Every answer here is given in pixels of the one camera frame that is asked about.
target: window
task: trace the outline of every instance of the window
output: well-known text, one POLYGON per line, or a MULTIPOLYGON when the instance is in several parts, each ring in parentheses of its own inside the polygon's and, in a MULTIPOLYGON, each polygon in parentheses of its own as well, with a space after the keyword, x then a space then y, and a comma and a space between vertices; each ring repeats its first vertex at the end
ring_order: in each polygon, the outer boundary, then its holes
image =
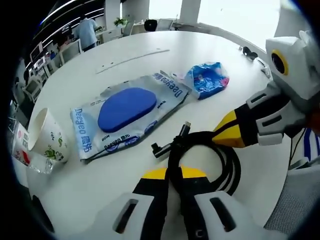
POLYGON ((266 49, 278 26, 280 0, 201 0, 198 22, 219 27, 266 49))
POLYGON ((179 19, 182 0, 150 0, 149 19, 179 19))

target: white table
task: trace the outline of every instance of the white table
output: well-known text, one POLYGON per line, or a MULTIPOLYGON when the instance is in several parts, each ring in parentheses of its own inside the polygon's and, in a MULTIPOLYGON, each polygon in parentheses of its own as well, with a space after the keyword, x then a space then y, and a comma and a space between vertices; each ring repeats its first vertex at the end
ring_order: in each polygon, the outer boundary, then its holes
MULTIPOLYGON (((42 108, 48 107, 71 139, 71 146, 75 146, 70 108, 90 101, 110 85, 159 70, 186 73, 193 65, 207 61, 219 61, 226 68, 230 76, 227 88, 210 98, 184 106, 137 146, 96 159, 88 165, 79 161, 74 149, 68 162, 49 176, 28 170, 30 193, 41 200, 58 237, 88 228, 99 210, 122 193, 132 192, 147 170, 157 168, 160 161, 153 156, 151 144, 157 142, 163 146, 172 141, 185 121, 191 122, 192 132, 213 130, 225 114, 262 90, 268 79, 260 71, 261 66, 247 60, 236 44, 218 36, 184 31, 148 32, 107 42, 70 60, 48 79, 30 122, 42 108), (155 48, 170 51, 127 61, 95 74, 102 65, 155 48)), ((236 149, 242 173, 234 196, 247 206, 261 226, 267 222, 282 191, 289 149, 288 138, 280 145, 236 149)), ((202 169, 210 181, 221 173, 218 156, 204 146, 193 147, 181 163, 202 169)), ((174 223, 165 225, 163 239, 170 239, 172 234, 174 239, 186 239, 177 198, 170 193, 166 222, 174 223)))

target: black cable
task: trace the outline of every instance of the black cable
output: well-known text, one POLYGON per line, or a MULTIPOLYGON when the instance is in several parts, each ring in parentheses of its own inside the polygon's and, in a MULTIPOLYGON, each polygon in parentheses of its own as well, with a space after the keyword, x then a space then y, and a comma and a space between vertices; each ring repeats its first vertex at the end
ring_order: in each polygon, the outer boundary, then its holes
POLYGON ((300 143, 300 141, 301 141, 302 137, 305 135, 306 130, 307 130, 306 128, 303 130, 303 132, 302 132, 301 136, 299 137, 298 141, 296 142, 293 153, 292 153, 293 139, 291 138, 291 145, 290 145, 290 157, 289 157, 289 166, 291 165, 291 161, 292 161, 292 159, 293 159, 293 158, 294 158, 294 156, 295 156, 295 153, 296 153, 296 150, 297 150, 298 144, 300 143))
POLYGON ((210 191, 214 192, 218 189, 225 190, 229 186, 232 179, 233 181, 227 193, 232 195, 236 191, 241 177, 240 161, 232 147, 218 145, 212 141, 212 138, 218 134, 218 132, 201 131, 193 132, 186 136, 175 137, 169 155, 168 170, 172 185, 178 193, 181 192, 181 179, 177 179, 177 175, 174 174, 176 172, 175 170, 179 167, 179 162, 182 156, 195 145, 204 145, 208 148, 211 148, 217 153, 221 160, 222 173, 216 180, 210 183, 210 191))

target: desk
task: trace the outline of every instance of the desk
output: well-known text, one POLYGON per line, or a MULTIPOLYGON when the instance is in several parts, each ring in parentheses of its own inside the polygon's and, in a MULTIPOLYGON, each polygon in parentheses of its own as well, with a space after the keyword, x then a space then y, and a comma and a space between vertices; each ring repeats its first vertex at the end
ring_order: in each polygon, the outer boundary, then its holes
MULTIPOLYGON (((249 61, 238 47, 222 37, 204 33, 147 32, 99 45, 50 76, 38 97, 30 122, 42 108, 50 108, 69 136, 70 146, 76 145, 70 109, 91 101, 108 86, 159 70, 186 73, 192 66, 207 61, 221 62, 230 77, 224 91, 182 107, 134 147, 96 159, 88 165, 80 162, 74 148, 68 162, 54 169, 50 176, 29 169, 30 193, 41 200, 58 237, 82 232, 94 222, 99 210, 122 193, 132 192, 147 170, 166 165, 168 159, 160 162, 153 156, 151 144, 157 142, 163 146, 172 141, 185 121, 191 122, 192 132, 213 130, 225 114, 266 87, 268 79, 260 71, 261 65, 249 61), (101 65, 156 48, 170 51, 127 61, 95 74, 101 65)), ((280 145, 254 145, 235 151, 242 173, 234 197, 249 209, 255 222, 263 226, 279 199, 286 179, 289 138, 285 137, 280 145)), ((210 181, 221 173, 218 156, 204 146, 193 147, 181 163, 202 169, 210 181)), ((174 192, 169 194, 168 215, 162 235, 175 234, 174 239, 186 239, 177 198, 174 192)))

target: wet wipes package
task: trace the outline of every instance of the wet wipes package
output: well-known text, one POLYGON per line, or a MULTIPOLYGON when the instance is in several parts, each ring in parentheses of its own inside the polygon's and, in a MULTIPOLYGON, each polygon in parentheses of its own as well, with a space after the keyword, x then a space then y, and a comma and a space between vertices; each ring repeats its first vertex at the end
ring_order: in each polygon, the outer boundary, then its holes
POLYGON ((110 86, 92 102, 72 109, 70 117, 80 159, 90 162, 138 143, 164 117, 180 106, 189 92, 188 87, 161 71, 110 86), (110 121, 118 121, 123 114, 127 114, 127 111, 125 111, 126 104, 128 104, 127 109, 132 109, 135 96, 137 98, 136 103, 141 103, 142 100, 138 98, 141 98, 143 91, 149 93, 148 101, 153 101, 147 106, 146 111, 141 111, 141 107, 137 107, 139 116, 133 120, 129 116, 127 118, 131 120, 123 121, 121 124, 110 121), (151 93, 155 95, 156 101, 153 97, 150 97, 151 93))

